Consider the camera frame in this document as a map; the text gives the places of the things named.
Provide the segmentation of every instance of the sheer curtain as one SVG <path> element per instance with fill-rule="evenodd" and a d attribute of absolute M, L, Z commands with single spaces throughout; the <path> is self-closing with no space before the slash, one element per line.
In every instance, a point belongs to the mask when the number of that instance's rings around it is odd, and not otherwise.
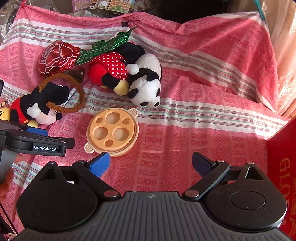
<path fill-rule="evenodd" d="M 279 77 L 278 113 L 296 115 L 296 3 L 260 0 L 267 20 Z M 233 0 L 230 12 L 257 11 L 253 0 Z"/>

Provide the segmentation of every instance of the green foil stem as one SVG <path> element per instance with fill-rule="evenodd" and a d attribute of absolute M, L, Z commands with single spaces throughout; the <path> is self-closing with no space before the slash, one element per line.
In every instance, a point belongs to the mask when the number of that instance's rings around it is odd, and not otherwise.
<path fill-rule="evenodd" d="M 131 28 L 127 32 L 119 32 L 116 37 L 108 41 L 100 40 L 94 43 L 90 50 L 81 49 L 75 65 L 85 64 L 91 61 L 92 58 L 98 55 L 101 55 L 101 54 L 110 52 L 113 49 L 116 49 L 117 47 L 119 47 L 120 45 L 128 41 L 128 38 L 130 37 L 131 32 L 136 28 L 137 27 Z"/>

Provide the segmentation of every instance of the small round hole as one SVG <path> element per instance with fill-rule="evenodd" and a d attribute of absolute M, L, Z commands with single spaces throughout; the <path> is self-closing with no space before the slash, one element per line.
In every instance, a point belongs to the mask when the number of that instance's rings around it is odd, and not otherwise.
<path fill-rule="evenodd" d="M 97 140 L 103 140 L 108 135 L 108 130 L 105 127 L 99 127 L 94 131 L 94 137 Z"/>
<path fill-rule="evenodd" d="M 131 121 L 130 121 L 129 118 L 124 118 L 124 119 L 122 120 L 122 123 L 125 124 L 125 125 L 128 125 L 130 122 L 131 122 Z"/>
<path fill-rule="evenodd" d="M 107 146 L 107 147 L 111 147 L 112 145 L 113 145 L 113 141 L 111 141 L 111 140 L 107 140 L 105 142 L 105 146 Z"/>
<path fill-rule="evenodd" d="M 102 121 L 103 121 L 103 118 L 101 118 L 101 117 L 97 118 L 97 120 L 96 120 L 96 122 L 97 122 L 98 124 L 102 123 Z"/>
<path fill-rule="evenodd" d="M 113 125 L 116 124 L 120 119 L 120 114 L 118 114 L 117 112 L 111 112 L 106 116 L 106 121 Z"/>
<path fill-rule="evenodd" d="M 126 138 L 128 138 L 128 135 L 128 130 L 125 128 L 118 128 L 113 133 L 113 137 L 117 141 L 124 141 Z"/>

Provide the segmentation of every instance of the metal pin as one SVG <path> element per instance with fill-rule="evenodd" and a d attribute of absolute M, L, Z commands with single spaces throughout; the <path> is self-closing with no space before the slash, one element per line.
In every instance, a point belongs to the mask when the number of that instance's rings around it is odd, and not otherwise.
<path fill-rule="evenodd" d="M 104 192 L 104 196 L 109 198 L 117 197 L 117 195 L 118 195 L 118 192 L 115 190 L 107 190 Z"/>
<path fill-rule="evenodd" d="M 196 190 L 187 190 L 184 194 L 187 197 L 198 197 L 200 195 L 200 193 Z"/>

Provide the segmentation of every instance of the striped fabric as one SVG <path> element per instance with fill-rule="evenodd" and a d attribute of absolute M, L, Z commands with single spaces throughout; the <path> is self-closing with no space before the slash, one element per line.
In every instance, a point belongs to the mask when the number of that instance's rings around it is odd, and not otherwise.
<path fill-rule="evenodd" d="M 129 27 L 122 27 L 122 22 Z M 134 26 L 138 28 L 130 40 L 155 54 L 163 66 L 161 104 L 157 109 L 137 107 L 137 142 L 126 155 L 112 158 L 102 179 L 121 193 L 182 192 L 200 179 L 191 165 L 195 151 L 232 165 L 255 161 L 266 171 L 265 140 L 288 120 L 274 111 L 276 65 L 266 26 L 257 13 L 222 14 L 180 25 L 146 13 L 74 18 L 22 5 L 0 46 L 2 97 L 11 104 L 42 81 L 37 61 L 56 39 L 89 49 L 94 42 Z M 128 97 L 101 89 L 87 77 L 83 87 L 86 103 L 80 112 L 43 126 L 50 136 L 75 138 L 75 148 L 64 158 L 25 156 L 13 165 L 14 184 L 4 205 L 19 230 L 16 200 L 42 166 L 48 161 L 65 166 L 92 159 L 95 153 L 83 149 L 92 116 L 109 107 L 135 107 Z M 78 98 L 72 89 L 66 107 L 76 105 Z"/>

